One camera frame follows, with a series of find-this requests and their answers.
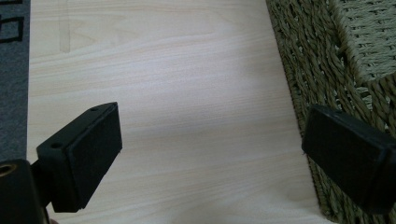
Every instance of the woven basket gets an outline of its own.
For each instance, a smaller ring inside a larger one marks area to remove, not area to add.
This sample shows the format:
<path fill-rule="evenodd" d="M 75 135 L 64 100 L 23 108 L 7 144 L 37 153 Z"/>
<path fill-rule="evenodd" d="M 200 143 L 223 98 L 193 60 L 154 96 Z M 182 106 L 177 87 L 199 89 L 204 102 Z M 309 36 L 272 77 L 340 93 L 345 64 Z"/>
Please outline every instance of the woven basket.
<path fill-rule="evenodd" d="M 396 137 L 396 1 L 267 0 L 302 135 L 312 104 Z M 340 223 L 396 223 L 362 212 L 309 160 L 320 208 Z"/>

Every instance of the screw hole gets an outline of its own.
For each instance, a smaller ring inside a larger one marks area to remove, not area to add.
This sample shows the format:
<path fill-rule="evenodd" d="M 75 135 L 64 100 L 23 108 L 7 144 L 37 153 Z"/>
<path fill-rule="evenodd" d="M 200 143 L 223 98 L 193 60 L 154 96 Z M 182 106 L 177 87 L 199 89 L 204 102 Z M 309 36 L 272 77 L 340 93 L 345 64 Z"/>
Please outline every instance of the screw hole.
<path fill-rule="evenodd" d="M 59 148 L 62 146 L 62 143 L 52 143 L 52 145 L 50 145 L 50 147 L 52 148 Z"/>
<path fill-rule="evenodd" d="M 0 166 L 0 177 L 11 174 L 16 168 L 17 165 L 15 164 L 6 164 Z"/>

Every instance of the wooden table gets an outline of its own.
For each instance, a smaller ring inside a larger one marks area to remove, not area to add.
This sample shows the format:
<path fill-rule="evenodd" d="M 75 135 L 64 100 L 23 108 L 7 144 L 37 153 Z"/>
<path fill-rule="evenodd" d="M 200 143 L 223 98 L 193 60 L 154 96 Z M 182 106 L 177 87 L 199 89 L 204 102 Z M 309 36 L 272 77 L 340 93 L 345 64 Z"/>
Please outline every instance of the wooden table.
<path fill-rule="evenodd" d="M 63 223 L 327 223 L 264 0 L 35 0 L 28 159 L 117 101 L 124 148 Z"/>

